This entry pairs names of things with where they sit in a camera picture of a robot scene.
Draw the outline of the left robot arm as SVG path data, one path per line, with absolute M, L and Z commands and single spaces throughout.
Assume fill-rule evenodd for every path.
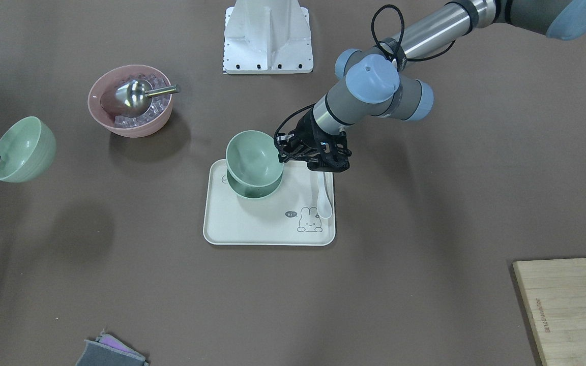
M 311 171 L 349 168 L 347 130 L 366 116 L 417 121 L 433 107 L 425 82 L 405 77 L 411 64 L 444 55 L 477 28 L 505 23 L 549 39 L 574 40 L 586 33 L 586 1 L 451 1 L 384 39 L 370 25 L 374 46 L 347 49 L 335 62 L 337 83 L 311 106 L 300 109 L 295 129 L 277 129 L 279 162 L 302 161 Z

